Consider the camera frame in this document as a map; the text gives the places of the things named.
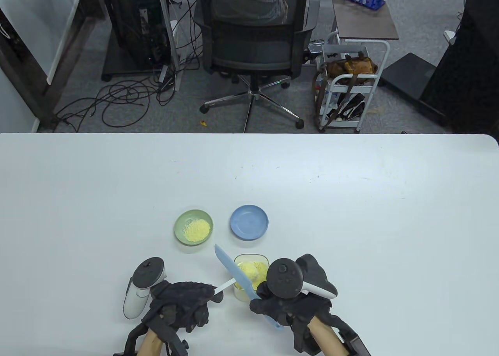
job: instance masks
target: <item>black glove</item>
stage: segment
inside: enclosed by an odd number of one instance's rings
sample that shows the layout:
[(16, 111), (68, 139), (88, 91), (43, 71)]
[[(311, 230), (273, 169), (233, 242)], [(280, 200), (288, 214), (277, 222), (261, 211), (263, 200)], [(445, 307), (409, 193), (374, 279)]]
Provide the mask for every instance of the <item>black glove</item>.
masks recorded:
[(249, 303), (252, 312), (268, 315), (281, 325), (290, 326), (294, 335), (294, 349), (298, 352), (305, 351), (312, 356), (320, 352), (307, 325), (315, 315), (329, 314), (329, 299), (312, 293), (299, 294), (294, 299), (280, 299), (269, 290), (266, 282), (258, 286), (257, 294), (262, 299), (253, 299)]
[(190, 333), (196, 326), (208, 323), (208, 301), (220, 303), (223, 292), (214, 294), (215, 287), (205, 283), (162, 281), (151, 289), (153, 300), (142, 322), (160, 314), (163, 322), (173, 329), (185, 328)]

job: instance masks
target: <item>yellow powder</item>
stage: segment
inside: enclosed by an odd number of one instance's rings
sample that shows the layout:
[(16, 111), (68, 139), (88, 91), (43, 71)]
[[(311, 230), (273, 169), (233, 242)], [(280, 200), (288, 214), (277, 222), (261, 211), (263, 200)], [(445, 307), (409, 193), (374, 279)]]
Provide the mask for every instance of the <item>yellow powder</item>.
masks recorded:
[(210, 224), (205, 220), (198, 219), (184, 226), (184, 236), (189, 242), (200, 242), (210, 233)]
[[(253, 283), (253, 289), (257, 290), (258, 285), (263, 281), (267, 280), (267, 270), (269, 267), (266, 263), (263, 262), (241, 262), (238, 263), (237, 266), (243, 271), (244, 274), (251, 280)], [(238, 283), (235, 286), (239, 289), (242, 289)]]

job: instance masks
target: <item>knife blade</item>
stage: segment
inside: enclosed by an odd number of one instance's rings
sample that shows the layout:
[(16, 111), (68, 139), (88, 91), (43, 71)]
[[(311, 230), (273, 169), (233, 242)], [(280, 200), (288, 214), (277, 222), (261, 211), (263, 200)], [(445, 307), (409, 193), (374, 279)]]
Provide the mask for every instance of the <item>knife blade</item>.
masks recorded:
[[(253, 283), (251, 280), (244, 274), (244, 272), (240, 269), (239, 266), (229, 257), (227, 253), (220, 248), (218, 244), (215, 244), (215, 255), (217, 255), (218, 260), (222, 263), (222, 265), (232, 274), (234, 279), (239, 283), (244, 291), (248, 294), (250, 300), (260, 299), (260, 296), (257, 295), (255, 290), (253, 289)], [(265, 316), (267, 321), (269, 321), (276, 329), (282, 329), (282, 325), (278, 324), (271, 317)]]

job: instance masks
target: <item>vr controller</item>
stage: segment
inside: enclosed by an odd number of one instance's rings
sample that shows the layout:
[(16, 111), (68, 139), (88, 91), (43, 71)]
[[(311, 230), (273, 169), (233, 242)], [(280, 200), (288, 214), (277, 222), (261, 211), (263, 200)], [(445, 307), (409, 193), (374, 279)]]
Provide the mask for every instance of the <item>vr controller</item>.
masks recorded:
[(123, 314), (132, 320), (144, 310), (151, 287), (160, 283), (165, 274), (165, 263), (159, 257), (151, 257), (140, 264), (133, 273), (126, 289)]
[(326, 272), (310, 254), (296, 261), (286, 258), (274, 261), (267, 271), (267, 286), (281, 299), (295, 298), (300, 292), (312, 292), (326, 299), (338, 296), (338, 290), (327, 280)]

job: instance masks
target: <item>chair base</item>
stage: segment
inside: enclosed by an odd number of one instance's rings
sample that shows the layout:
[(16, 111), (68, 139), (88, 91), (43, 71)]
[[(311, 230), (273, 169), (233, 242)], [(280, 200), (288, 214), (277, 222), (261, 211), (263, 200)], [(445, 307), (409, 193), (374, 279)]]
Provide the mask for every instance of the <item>chair base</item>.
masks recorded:
[(224, 103), (226, 101), (232, 101), (232, 100), (235, 100), (235, 99), (239, 99), (242, 96), (249, 96), (248, 115), (246, 116), (246, 122), (244, 123), (243, 133), (246, 132), (246, 127), (248, 126), (248, 121), (250, 120), (251, 108), (253, 107), (253, 103), (254, 103), (255, 100), (258, 100), (258, 99), (263, 99), (263, 100), (269, 102), (271, 105), (276, 106), (280, 110), (283, 110), (286, 114), (288, 114), (291, 117), (293, 117), (293, 119), (296, 120), (296, 122), (295, 122), (296, 128), (302, 129), (305, 126), (305, 122), (303, 121), (303, 119), (301, 119), (300, 117), (298, 117), (291, 110), (285, 108), (281, 104), (277, 103), (276, 101), (272, 100), (267, 95), (265, 95), (264, 93), (262, 93), (262, 90), (267, 89), (269, 87), (273, 87), (275, 85), (280, 85), (283, 89), (288, 88), (289, 87), (289, 81), (291, 79), (289, 76), (287, 76), (287, 77), (285, 77), (285, 78), (283, 78), (281, 80), (277, 80), (275, 82), (269, 83), (267, 85), (261, 85), (261, 86), (258, 85), (257, 77), (256, 76), (251, 76), (251, 83), (248, 82), (246, 80), (246, 78), (244, 78), (242, 76), (238, 76), (238, 77), (239, 77), (240, 80), (242, 80), (248, 86), (248, 91), (240, 92), (238, 94), (233, 94), (233, 95), (230, 95), (230, 96), (220, 97), (219, 99), (214, 99), (214, 100), (206, 101), (199, 108), (199, 111), (201, 113), (205, 114), (205, 113), (208, 113), (208, 111), (210, 110), (210, 108), (212, 106), (216, 106), (218, 103)]

